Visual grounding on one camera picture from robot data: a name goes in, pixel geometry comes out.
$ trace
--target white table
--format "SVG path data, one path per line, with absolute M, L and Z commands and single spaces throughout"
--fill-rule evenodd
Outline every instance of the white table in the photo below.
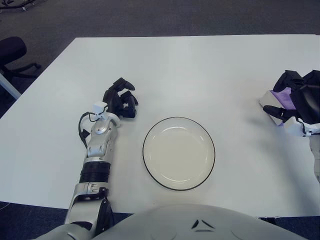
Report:
M 76 38 L 0 119 L 0 201 L 68 208 L 85 155 L 79 118 L 124 77 L 140 105 L 115 143 L 115 212 L 196 203 L 320 215 L 308 139 L 285 134 L 258 104 L 284 70 L 319 68 L 315 35 Z M 160 186 L 143 164 L 146 133 L 172 116 L 200 123 L 215 145 L 210 177 L 189 191 Z

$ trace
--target white plate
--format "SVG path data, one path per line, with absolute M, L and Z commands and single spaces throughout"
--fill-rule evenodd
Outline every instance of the white plate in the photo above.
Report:
M 154 125 L 143 143 L 143 160 L 150 175 L 172 190 L 202 184 L 215 164 L 215 146 L 207 131 L 184 117 L 170 117 Z

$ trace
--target chair base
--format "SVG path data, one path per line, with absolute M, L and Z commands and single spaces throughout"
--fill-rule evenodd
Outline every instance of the chair base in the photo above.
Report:
M 23 72 L 25 70 L 28 70 L 29 68 L 35 67 L 36 69 L 40 69 L 41 65 L 37 64 L 36 62 L 30 63 L 26 66 L 19 67 L 16 69 L 8 69 L 5 66 L 1 67 L 1 70 L 3 71 L 3 76 L 6 78 L 11 79 L 12 77 L 18 77 L 18 78 L 26 78 L 26 79 L 35 79 L 38 77 L 38 75 L 30 75 L 30 74 L 23 74 L 20 72 Z

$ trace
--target black joint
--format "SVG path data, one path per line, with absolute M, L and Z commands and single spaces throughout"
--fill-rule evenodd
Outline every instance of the black joint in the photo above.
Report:
M 109 180 L 110 163 L 91 161 L 83 165 L 79 183 L 104 182 Z

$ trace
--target plate rim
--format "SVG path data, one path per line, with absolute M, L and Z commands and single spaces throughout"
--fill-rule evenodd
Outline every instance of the plate rim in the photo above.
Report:
M 165 185 L 163 185 L 162 183 L 160 183 L 157 179 L 155 179 L 155 177 L 151 174 L 151 172 L 149 171 L 149 169 L 148 169 L 148 167 L 147 167 L 146 160 L 145 160 L 145 154 L 144 154 L 146 139 L 147 139 L 147 136 L 149 135 L 150 131 L 151 131 L 156 125 L 158 125 L 159 123 L 161 123 L 161 122 L 163 122 L 163 121 L 165 121 L 165 120 L 168 120 L 168 119 L 178 119 L 178 118 L 180 118 L 180 119 L 187 119 L 187 120 L 190 120 L 190 121 L 198 124 L 198 125 L 208 134 L 208 136 L 209 136 L 209 138 L 210 138 L 210 140 L 211 140 L 211 143 L 212 143 L 212 146 L 213 146 L 213 152 L 214 152 L 213 164 L 212 164 L 212 168 L 211 168 L 208 176 L 206 176 L 206 178 L 205 178 L 202 182 L 200 182 L 198 185 L 193 186 L 193 187 L 190 187 L 190 188 L 185 188 L 185 189 L 175 189 L 175 188 L 172 188 L 172 187 L 168 187 L 168 186 L 165 186 Z M 156 124 L 154 124 L 154 125 L 150 128 L 150 130 L 146 133 L 146 135 L 145 135 L 145 137 L 144 137 L 144 141 L 143 141 L 143 146 L 142 146 L 142 158 L 143 158 L 143 163 L 144 163 L 145 169 L 148 171 L 148 173 L 150 174 L 150 176 L 151 176 L 158 184 L 160 184 L 161 186 L 165 187 L 166 189 L 170 189 L 170 190 L 182 192 L 182 191 L 188 191 L 188 190 L 194 189 L 194 188 L 196 188 L 196 187 L 199 187 L 201 184 L 203 184 L 203 183 L 208 179 L 208 177 L 211 175 L 211 173 L 212 173 L 212 171 L 213 171 L 213 169 L 214 169 L 215 163 L 216 163 L 216 148 L 215 148 L 214 141 L 212 140 L 210 134 L 208 133 L 208 131 L 207 131 L 200 123 L 198 123 L 198 122 L 196 122 L 195 120 L 192 120 L 192 119 L 190 119 L 190 118 L 188 118 L 188 117 L 184 117 L 184 116 L 171 116 L 171 117 L 167 117 L 167 118 L 165 118 L 165 119 L 162 119 L 162 120 L 158 121 L 158 122 L 157 122 Z

